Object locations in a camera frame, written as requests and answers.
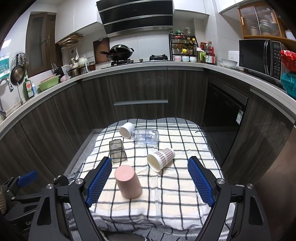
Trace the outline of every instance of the black range hood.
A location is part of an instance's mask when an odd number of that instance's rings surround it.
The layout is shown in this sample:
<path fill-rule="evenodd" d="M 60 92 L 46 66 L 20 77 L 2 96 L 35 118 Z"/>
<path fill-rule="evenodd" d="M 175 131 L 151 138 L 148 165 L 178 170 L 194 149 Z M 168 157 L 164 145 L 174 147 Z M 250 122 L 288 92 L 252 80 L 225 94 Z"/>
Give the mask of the black range hood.
<path fill-rule="evenodd" d="M 173 27 L 172 0 L 101 0 L 96 5 L 108 37 Z"/>

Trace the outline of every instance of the window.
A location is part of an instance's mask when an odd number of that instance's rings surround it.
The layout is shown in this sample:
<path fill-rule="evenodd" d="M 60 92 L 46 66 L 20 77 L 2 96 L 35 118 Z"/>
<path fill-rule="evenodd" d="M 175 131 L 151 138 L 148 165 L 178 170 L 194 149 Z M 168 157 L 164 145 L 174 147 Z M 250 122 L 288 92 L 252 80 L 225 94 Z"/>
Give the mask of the window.
<path fill-rule="evenodd" d="M 55 15 L 31 14 L 26 34 L 29 57 L 28 77 L 51 70 L 51 63 L 62 66 L 62 53 L 55 44 Z"/>

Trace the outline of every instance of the white ladle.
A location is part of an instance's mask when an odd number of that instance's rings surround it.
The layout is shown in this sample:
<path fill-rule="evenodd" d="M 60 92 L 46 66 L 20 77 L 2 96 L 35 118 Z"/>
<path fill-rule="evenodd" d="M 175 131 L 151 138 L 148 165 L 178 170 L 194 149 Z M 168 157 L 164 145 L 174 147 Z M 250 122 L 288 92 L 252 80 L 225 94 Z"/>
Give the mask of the white ladle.
<path fill-rule="evenodd" d="M 79 54 L 78 54 L 78 51 L 77 51 L 77 47 L 76 47 L 76 57 L 75 57 L 75 59 L 76 60 L 79 59 Z"/>

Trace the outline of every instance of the blue gripper pad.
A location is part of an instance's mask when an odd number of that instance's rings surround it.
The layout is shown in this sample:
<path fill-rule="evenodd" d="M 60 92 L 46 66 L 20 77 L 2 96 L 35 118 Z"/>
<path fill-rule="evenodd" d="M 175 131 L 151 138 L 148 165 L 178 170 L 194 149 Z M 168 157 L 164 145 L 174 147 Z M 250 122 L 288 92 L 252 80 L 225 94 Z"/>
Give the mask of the blue gripper pad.
<path fill-rule="evenodd" d="M 91 207 L 93 203 L 97 203 L 111 171 L 112 171 L 112 161 L 110 158 L 108 158 L 103 164 L 103 166 L 101 167 L 96 177 L 94 178 L 91 185 L 89 186 L 88 198 L 85 201 L 89 207 Z"/>
<path fill-rule="evenodd" d="M 35 181 L 38 178 L 37 171 L 31 171 L 22 177 L 19 178 L 17 181 L 17 185 L 21 187 L 25 187 L 26 185 L 30 184 L 31 182 Z"/>
<path fill-rule="evenodd" d="M 212 188 L 193 158 L 189 158 L 187 167 L 202 201 L 207 203 L 209 207 L 213 207 L 215 201 L 212 197 Z"/>

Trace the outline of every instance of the microwave control panel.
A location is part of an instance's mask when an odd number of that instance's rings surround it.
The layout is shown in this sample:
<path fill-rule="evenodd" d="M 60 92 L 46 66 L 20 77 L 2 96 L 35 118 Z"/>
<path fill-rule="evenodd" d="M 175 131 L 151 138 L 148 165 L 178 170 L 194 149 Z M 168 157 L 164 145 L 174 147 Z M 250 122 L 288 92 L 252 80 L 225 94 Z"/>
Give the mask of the microwave control panel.
<path fill-rule="evenodd" d="M 281 80 L 281 43 L 272 41 L 272 56 L 273 56 L 273 68 L 272 68 L 272 77 L 276 78 L 277 80 Z"/>

